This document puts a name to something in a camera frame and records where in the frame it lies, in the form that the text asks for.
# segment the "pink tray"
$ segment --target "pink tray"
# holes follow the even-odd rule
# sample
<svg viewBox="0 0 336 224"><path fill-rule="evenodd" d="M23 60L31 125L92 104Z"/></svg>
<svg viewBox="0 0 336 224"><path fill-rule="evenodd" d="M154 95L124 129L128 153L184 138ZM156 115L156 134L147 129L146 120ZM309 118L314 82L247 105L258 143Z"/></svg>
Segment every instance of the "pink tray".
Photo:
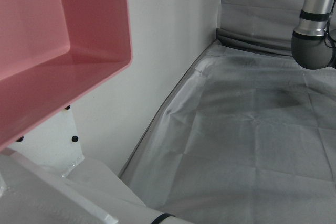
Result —
<svg viewBox="0 0 336 224"><path fill-rule="evenodd" d="M127 0L0 0L0 150L130 61Z"/></svg>

